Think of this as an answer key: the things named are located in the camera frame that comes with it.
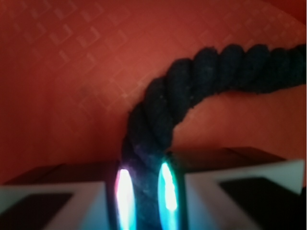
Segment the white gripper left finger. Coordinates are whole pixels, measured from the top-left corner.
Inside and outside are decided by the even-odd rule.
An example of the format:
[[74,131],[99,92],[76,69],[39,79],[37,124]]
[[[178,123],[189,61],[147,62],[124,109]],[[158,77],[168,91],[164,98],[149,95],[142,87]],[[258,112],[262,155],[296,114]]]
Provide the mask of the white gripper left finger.
[[127,170],[117,162],[59,164],[24,172],[0,187],[3,230],[134,230]]

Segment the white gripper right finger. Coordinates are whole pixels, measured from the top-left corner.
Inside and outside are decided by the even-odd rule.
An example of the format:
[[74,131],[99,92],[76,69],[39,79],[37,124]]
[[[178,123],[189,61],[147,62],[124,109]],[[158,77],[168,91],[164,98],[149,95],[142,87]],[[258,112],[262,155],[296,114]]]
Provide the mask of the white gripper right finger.
[[158,177],[165,230],[304,230],[305,161],[251,148],[168,153]]

